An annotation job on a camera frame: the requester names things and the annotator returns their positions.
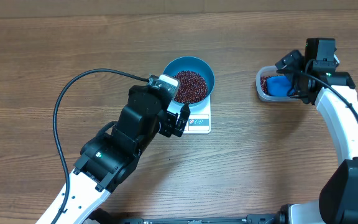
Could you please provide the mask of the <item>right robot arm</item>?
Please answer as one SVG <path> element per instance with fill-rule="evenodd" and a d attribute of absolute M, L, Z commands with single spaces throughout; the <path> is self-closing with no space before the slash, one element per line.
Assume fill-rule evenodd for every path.
<path fill-rule="evenodd" d="M 333 140 L 339 166 L 316 201 L 283 206 L 277 223 L 358 223 L 358 99 L 347 72 L 337 71 L 336 41 L 309 38 L 304 54 L 294 50 L 277 62 L 286 95 L 316 107 Z"/>

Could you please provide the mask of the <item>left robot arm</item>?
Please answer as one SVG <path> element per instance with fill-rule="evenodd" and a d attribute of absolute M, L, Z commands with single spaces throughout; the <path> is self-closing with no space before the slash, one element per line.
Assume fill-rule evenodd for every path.
<path fill-rule="evenodd" d="M 59 195 L 39 223 L 83 223 L 117 186 L 136 169 L 156 134 L 183 134 L 190 115 L 188 104 L 171 113 L 171 99 L 163 89 L 133 86 L 127 105 L 81 149 L 81 156 Z"/>

